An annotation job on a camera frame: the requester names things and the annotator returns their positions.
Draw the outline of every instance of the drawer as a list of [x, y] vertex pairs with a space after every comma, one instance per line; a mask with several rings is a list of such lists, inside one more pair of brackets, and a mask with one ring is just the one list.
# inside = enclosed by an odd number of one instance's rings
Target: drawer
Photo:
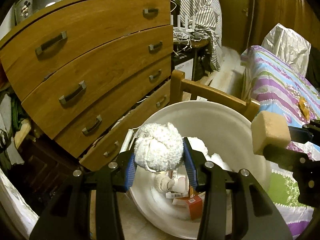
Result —
[[78, 157], [107, 128], [170, 74], [171, 55], [168, 55], [106, 93], [84, 110], [54, 140], [71, 155]]
[[[150, 51], [150, 44], [160, 44]], [[51, 138], [120, 82], [172, 52], [172, 26], [131, 34], [76, 58], [41, 83], [22, 102]]]
[[91, 148], [80, 160], [80, 164], [91, 171], [97, 171], [109, 163], [119, 153], [128, 129], [142, 125], [156, 111], [165, 107], [169, 100], [170, 81], [155, 91], [103, 137], [94, 148]]
[[[152, 8], [158, 13], [143, 14], [143, 9]], [[170, 0], [85, 0], [28, 26], [0, 51], [0, 59], [23, 101], [46, 76], [89, 50], [130, 33], [168, 24]]]

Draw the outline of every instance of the bedsheet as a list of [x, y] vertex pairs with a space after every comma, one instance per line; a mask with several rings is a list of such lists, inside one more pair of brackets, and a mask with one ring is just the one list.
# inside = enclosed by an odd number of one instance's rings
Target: bedsheet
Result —
[[[246, 66], [242, 99], [260, 101], [260, 111], [283, 115], [287, 124], [302, 127], [310, 119], [319, 119], [320, 96], [303, 76], [261, 46], [252, 46], [241, 56]], [[305, 98], [310, 118], [301, 112], [299, 98]], [[312, 143], [291, 142], [288, 149], [304, 152], [312, 160], [320, 160], [320, 148]], [[294, 239], [306, 228], [313, 208], [298, 202], [299, 188], [292, 172], [271, 163], [269, 196], [288, 224]]]

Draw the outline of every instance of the orange object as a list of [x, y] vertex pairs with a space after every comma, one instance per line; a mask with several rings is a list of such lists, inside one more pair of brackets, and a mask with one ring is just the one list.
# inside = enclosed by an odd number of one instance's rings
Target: orange object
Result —
[[189, 200], [185, 200], [190, 213], [191, 220], [198, 219], [202, 216], [202, 198], [194, 196]]
[[307, 121], [310, 120], [310, 110], [304, 97], [299, 97], [299, 108]]

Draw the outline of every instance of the metal drawer handle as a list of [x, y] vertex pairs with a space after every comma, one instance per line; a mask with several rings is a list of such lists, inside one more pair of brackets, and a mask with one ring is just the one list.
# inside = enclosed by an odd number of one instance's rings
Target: metal drawer handle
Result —
[[153, 81], [156, 77], [160, 76], [161, 75], [161, 69], [158, 70], [158, 73], [155, 74], [155, 75], [150, 75], [149, 76], [149, 80], [150, 82]]
[[97, 120], [96, 122], [94, 123], [93, 126], [91, 126], [90, 128], [83, 128], [82, 129], [82, 132], [84, 135], [88, 135], [90, 132], [92, 132], [94, 129], [96, 129], [102, 122], [102, 118], [101, 118], [101, 115], [98, 115], [97, 116]]
[[58, 36], [52, 38], [49, 41], [46, 41], [42, 45], [40, 45], [38, 48], [36, 48], [36, 54], [39, 56], [44, 50], [50, 48], [53, 44], [57, 43], [58, 41], [62, 41], [68, 38], [67, 31], [64, 31], [60, 33]]
[[156, 102], [156, 106], [159, 108], [160, 105], [161, 105], [164, 101], [166, 101], [166, 99], [167, 99], [167, 95], [164, 95], [162, 100], [160, 100], [159, 102]]
[[154, 52], [154, 51], [160, 49], [161, 47], [162, 47], [162, 41], [159, 41], [159, 43], [157, 43], [157, 44], [150, 44], [149, 45], [149, 52], [150, 53]]
[[71, 94], [67, 95], [67, 96], [62, 96], [59, 98], [59, 102], [62, 105], [65, 105], [66, 103], [68, 103], [71, 99], [75, 98], [77, 95], [79, 95], [82, 91], [84, 91], [86, 89], [87, 85], [85, 84], [84, 80], [82, 80], [79, 83], [79, 87], [72, 92]]
[[111, 151], [109, 151], [109, 152], [105, 152], [105, 153], [103, 154], [103, 156], [108, 157], [110, 154], [112, 154], [113, 152], [115, 152], [115, 151], [118, 149], [118, 147], [119, 147], [119, 142], [116, 141], [114, 148], [113, 148]]
[[142, 13], [143, 15], [147, 15], [149, 13], [158, 13], [159, 9], [158, 8], [153, 8], [153, 9], [143, 9]]

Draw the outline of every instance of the sponge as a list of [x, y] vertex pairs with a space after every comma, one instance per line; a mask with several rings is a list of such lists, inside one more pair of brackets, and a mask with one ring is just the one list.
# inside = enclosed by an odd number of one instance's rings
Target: sponge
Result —
[[251, 123], [253, 153], [263, 155], [268, 144], [287, 147], [291, 142], [290, 132], [284, 116], [261, 111]]

